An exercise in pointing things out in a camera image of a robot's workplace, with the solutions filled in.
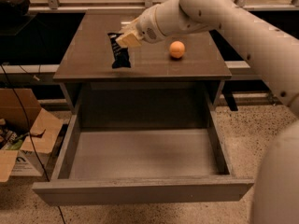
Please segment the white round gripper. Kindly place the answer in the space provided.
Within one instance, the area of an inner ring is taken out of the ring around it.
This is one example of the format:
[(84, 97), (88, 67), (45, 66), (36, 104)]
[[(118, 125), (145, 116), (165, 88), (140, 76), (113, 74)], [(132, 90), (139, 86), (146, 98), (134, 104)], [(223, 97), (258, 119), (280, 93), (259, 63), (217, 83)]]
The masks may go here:
[(142, 39), (151, 44), (165, 39), (156, 20), (157, 8), (149, 7), (137, 19), (121, 23), (121, 32), (125, 33), (116, 39), (121, 48), (139, 47)]

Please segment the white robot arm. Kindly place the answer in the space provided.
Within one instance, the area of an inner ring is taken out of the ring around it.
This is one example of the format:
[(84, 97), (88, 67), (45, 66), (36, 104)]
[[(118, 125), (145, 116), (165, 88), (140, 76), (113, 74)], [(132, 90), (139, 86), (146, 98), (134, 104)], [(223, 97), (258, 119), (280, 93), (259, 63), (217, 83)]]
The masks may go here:
[[(146, 9), (121, 29), (117, 43), (137, 47), (170, 35), (215, 29), (299, 115), (299, 41), (232, 0), (168, 0)], [(250, 224), (299, 224), (299, 121), (267, 149), (254, 185)]]

